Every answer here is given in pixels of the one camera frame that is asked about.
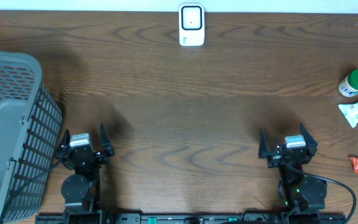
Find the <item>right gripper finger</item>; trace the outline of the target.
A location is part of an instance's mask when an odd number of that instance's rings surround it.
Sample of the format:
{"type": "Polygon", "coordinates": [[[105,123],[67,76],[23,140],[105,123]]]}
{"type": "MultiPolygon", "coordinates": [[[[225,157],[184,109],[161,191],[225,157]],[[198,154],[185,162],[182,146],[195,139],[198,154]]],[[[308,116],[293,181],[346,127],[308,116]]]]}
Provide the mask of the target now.
{"type": "Polygon", "coordinates": [[[267,142],[266,142],[266,139],[265,139],[264,130],[261,129],[260,130],[259,152],[267,152],[267,151],[268,151],[268,146],[267,146],[267,142]]]}
{"type": "Polygon", "coordinates": [[[314,140],[311,134],[306,130],[303,123],[300,123],[301,135],[303,136],[307,147],[317,147],[318,143],[314,140]]]}

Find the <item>green lid jar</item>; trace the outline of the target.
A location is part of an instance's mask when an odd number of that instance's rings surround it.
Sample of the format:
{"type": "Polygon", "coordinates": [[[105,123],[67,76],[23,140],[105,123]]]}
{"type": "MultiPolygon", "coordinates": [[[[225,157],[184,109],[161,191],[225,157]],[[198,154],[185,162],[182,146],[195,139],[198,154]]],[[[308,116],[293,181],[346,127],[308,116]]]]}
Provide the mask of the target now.
{"type": "Polygon", "coordinates": [[[358,69],[352,71],[339,82],[338,90],[341,95],[348,98],[358,95],[358,69]]]}

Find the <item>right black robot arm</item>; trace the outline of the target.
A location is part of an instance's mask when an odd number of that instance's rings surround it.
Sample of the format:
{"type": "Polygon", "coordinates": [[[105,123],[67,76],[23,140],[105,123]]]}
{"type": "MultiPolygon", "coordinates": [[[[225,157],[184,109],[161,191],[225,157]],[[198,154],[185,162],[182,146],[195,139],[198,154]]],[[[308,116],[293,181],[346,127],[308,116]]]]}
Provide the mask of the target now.
{"type": "Polygon", "coordinates": [[[279,223],[316,223],[318,213],[325,208],[327,183],[310,174],[305,174],[303,165],[316,154],[318,143],[303,124],[301,134],[287,136],[285,144],[269,149],[263,131],[260,132],[260,159],[266,159],[269,168],[278,168],[280,173],[279,193],[287,208],[277,215],[279,223]]]}

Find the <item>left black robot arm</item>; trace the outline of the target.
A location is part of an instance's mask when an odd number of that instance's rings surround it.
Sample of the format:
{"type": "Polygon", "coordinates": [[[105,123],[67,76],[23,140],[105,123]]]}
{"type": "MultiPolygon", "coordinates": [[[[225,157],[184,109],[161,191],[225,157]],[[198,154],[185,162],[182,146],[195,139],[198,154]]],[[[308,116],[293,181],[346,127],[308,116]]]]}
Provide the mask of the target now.
{"type": "Polygon", "coordinates": [[[55,157],[75,173],[67,177],[61,187],[65,199],[62,213],[64,223],[114,223],[111,212],[101,205],[100,168],[115,155],[104,126],[100,125],[101,151],[93,151],[88,133],[70,135],[65,131],[55,157]]]}

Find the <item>white barcode scanner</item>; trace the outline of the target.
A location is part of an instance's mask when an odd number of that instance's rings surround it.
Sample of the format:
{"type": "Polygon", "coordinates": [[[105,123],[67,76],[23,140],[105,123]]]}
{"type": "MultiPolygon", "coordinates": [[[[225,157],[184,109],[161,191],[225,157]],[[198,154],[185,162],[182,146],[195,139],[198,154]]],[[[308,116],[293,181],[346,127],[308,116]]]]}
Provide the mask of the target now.
{"type": "Polygon", "coordinates": [[[179,43],[184,47],[197,47],[205,39],[204,7],[200,4],[182,4],[179,8],[179,43]]]}

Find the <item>grey plastic mesh basket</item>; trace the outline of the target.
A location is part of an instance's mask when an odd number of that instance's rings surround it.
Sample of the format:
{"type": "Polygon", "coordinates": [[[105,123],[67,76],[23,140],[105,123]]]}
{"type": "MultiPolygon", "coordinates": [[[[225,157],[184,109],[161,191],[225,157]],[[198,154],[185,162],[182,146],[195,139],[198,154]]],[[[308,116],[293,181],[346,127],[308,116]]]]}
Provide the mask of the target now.
{"type": "Polygon", "coordinates": [[[40,209],[62,123],[39,62],[0,51],[0,222],[18,222],[40,209]]]}

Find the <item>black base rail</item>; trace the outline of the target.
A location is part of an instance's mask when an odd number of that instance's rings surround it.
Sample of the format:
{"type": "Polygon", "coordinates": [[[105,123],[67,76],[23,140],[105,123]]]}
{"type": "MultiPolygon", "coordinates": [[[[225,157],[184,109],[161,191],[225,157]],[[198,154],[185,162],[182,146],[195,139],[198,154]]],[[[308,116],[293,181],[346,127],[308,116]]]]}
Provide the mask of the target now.
{"type": "Polygon", "coordinates": [[[219,223],[344,223],[343,214],[303,214],[291,215],[288,219],[280,215],[246,212],[243,215],[229,214],[192,214],[192,215],[158,215],[139,213],[118,213],[106,218],[74,217],[63,215],[37,215],[35,224],[64,223],[109,223],[109,224],[219,224],[219,223]]]}

